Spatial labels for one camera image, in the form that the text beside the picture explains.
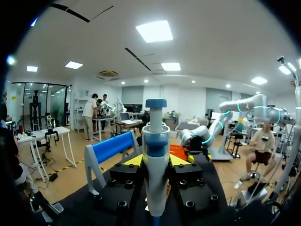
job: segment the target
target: computer monitor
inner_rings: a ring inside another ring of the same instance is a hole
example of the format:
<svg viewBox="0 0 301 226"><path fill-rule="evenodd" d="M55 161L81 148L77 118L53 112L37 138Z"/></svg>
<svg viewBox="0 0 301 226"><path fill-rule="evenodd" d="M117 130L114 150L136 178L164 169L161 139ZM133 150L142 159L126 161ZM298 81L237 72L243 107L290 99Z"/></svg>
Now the computer monitor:
<svg viewBox="0 0 301 226"><path fill-rule="evenodd" d="M133 105L133 113L139 113L142 110L142 105Z"/></svg>
<svg viewBox="0 0 301 226"><path fill-rule="evenodd" d="M130 120L130 115L127 112L120 113L120 119L122 121L124 121L124 120Z"/></svg>
<svg viewBox="0 0 301 226"><path fill-rule="evenodd" d="M133 112L133 105L131 104L123 104L123 106L127 109L127 112Z"/></svg>
<svg viewBox="0 0 301 226"><path fill-rule="evenodd" d="M222 113L212 112L211 119L218 119Z"/></svg>

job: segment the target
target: ceiling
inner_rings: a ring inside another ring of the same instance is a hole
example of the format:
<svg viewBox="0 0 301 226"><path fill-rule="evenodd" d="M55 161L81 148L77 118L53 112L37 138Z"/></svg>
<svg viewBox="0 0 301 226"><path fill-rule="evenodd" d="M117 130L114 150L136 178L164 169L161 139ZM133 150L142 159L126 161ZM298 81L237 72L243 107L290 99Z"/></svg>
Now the ceiling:
<svg viewBox="0 0 301 226"><path fill-rule="evenodd" d="M112 86L178 85L211 87L255 94L279 95L293 90L292 76L284 75L276 61L292 62L301 56L277 19L258 1L250 0L59 0L89 23L57 8L41 15L16 53L9 76L18 79L93 78L113 70L119 80ZM167 20L173 40L146 43L136 26ZM150 69L146 69L129 48ZM69 61L83 64L77 70ZM179 62L180 72L164 72L160 63ZM28 65L38 71L26 71ZM254 77L268 80L251 83Z"/></svg>

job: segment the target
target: yellow block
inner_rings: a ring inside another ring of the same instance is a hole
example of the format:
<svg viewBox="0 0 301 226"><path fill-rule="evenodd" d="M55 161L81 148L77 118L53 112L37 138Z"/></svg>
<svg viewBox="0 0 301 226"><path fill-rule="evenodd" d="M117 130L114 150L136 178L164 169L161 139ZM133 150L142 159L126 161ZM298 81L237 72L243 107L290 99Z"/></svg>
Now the yellow block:
<svg viewBox="0 0 301 226"><path fill-rule="evenodd" d="M187 161L191 163L194 162L193 155L188 155Z"/></svg>
<svg viewBox="0 0 301 226"><path fill-rule="evenodd" d="M189 162L184 161L183 159L180 159L177 156L174 156L173 154L169 154L169 157L171 159L171 163L173 166L179 165L179 164L183 164L183 165L189 165Z"/></svg>
<svg viewBox="0 0 301 226"><path fill-rule="evenodd" d="M194 162L193 155L191 155L191 154L188 155L187 161L188 161L188 162L191 162L191 163Z"/></svg>
<svg viewBox="0 0 301 226"><path fill-rule="evenodd" d="M141 161L142 161L142 156L143 156L143 154L140 154L140 155L130 159L129 161L126 161L125 163L123 163L123 165L133 164L135 166L140 166Z"/></svg>

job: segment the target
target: robotic arm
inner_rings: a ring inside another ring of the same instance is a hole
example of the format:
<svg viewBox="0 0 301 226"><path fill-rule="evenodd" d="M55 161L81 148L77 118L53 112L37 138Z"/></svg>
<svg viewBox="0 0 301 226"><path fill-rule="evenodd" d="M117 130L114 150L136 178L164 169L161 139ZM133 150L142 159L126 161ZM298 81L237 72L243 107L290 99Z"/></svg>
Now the robotic arm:
<svg viewBox="0 0 301 226"><path fill-rule="evenodd" d="M181 131L182 145L189 147L190 151L197 151L201 150L201 147L212 146L215 137L232 118L232 111L246 112L253 110L254 120L257 122L276 123L279 126L294 123L294 119L288 114L286 109L267 107L267 105L267 97L263 94L247 99L223 102L219 106L222 114L212 123L209 129L206 126L200 126L194 130L184 129Z"/></svg>

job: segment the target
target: man sitting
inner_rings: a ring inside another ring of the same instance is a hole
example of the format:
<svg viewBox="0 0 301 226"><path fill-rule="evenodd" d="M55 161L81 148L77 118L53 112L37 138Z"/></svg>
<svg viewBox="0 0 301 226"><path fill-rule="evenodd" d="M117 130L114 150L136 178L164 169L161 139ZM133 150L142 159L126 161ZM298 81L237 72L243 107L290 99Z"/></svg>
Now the man sitting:
<svg viewBox="0 0 301 226"><path fill-rule="evenodd" d="M250 146L255 147L255 151L249 154L246 159L247 173L241 177L241 181L250 179L252 163L263 163L265 166L269 165L262 175L263 177L268 175L275 167L276 161L272 156L272 150L275 149L275 138L270 127L270 123L265 123L263 128L253 135Z"/></svg>

